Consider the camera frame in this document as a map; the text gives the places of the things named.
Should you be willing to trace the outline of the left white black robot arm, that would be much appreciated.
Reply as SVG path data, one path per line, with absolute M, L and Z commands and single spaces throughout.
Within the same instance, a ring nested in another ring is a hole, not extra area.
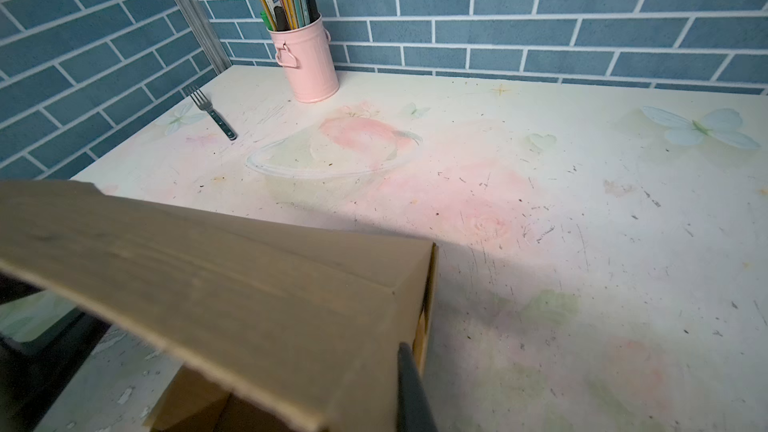
M 1 429 L 33 430 L 110 324 L 50 291 L 1 277 Z

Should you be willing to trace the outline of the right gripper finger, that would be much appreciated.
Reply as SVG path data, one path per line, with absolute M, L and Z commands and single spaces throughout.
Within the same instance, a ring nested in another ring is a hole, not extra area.
M 437 432 L 410 346 L 401 342 L 398 361 L 398 432 Z

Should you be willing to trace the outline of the brown cardboard box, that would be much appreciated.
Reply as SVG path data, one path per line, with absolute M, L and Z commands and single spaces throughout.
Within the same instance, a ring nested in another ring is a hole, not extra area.
M 422 381 L 431 241 L 1 186 L 1 271 L 176 357 L 155 431 L 397 431 L 401 342 Z

